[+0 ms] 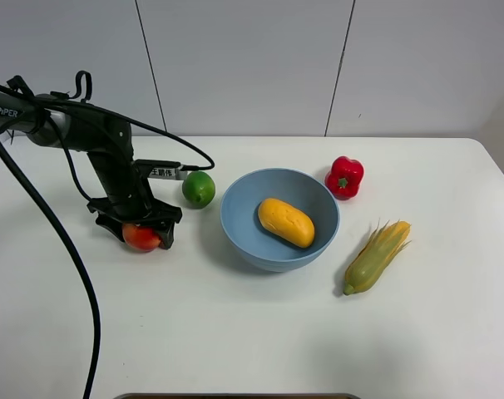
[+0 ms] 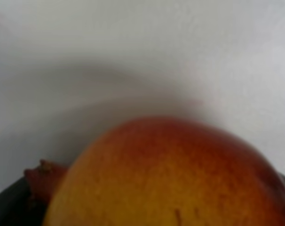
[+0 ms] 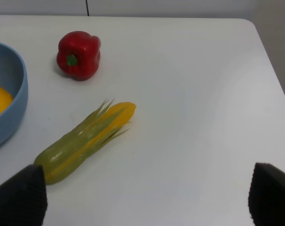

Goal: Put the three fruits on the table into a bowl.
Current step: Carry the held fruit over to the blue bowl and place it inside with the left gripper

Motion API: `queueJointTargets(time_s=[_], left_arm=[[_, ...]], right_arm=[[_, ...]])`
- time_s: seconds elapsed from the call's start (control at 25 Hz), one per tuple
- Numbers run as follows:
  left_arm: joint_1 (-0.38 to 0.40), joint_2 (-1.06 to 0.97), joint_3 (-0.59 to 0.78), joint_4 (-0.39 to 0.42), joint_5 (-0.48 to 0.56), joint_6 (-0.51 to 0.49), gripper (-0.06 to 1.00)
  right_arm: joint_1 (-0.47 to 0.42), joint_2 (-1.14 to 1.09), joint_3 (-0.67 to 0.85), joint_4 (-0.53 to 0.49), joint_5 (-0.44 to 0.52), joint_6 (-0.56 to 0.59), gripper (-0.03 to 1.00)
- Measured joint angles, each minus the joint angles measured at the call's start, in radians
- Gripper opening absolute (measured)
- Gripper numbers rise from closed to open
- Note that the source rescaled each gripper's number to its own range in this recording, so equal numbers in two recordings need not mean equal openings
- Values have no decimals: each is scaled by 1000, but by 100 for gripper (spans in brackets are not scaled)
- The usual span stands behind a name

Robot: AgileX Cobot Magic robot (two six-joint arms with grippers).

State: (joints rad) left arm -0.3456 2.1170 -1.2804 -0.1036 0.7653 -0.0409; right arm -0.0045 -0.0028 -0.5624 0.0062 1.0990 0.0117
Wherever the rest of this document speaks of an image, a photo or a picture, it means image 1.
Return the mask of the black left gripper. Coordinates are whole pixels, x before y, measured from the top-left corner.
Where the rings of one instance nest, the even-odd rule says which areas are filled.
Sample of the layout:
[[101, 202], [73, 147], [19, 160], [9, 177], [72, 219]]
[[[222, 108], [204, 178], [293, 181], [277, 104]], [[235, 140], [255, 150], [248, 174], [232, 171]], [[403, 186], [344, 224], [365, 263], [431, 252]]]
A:
[[156, 226], [159, 247], [170, 249], [174, 243], [175, 223], [182, 217], [181, 208], [154, 197], [148, 179], [134, 166], [131, 125], [122, 118], [99, 111], [63, 111], [72, 118], [64, 137], [70, 150], [87, 154], [107, 199], [95, 199], [96, 224], [124, 242], [123, 224]]

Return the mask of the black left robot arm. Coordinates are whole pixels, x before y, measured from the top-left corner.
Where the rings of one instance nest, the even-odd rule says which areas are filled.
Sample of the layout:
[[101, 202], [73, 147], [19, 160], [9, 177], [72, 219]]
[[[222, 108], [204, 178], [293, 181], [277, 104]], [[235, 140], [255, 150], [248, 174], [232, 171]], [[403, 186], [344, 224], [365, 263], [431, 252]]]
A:
[[151, 228], [161, 239], [161, 248], [171, 247], [182, 211], [158, 200], [148, 180], [183, 180], [187, 173], [179, 162], [135, 159], [129, 122], [93, 109], [82, 111], [78, 104], [41, 111], [0, 92], [1, 126], [24, 132], [39, 146], [86, 153], [106, 193], [87, 201], [89, 211], [97, 215], [96, 223], [118, 239], [123, 238], [126, 224]]

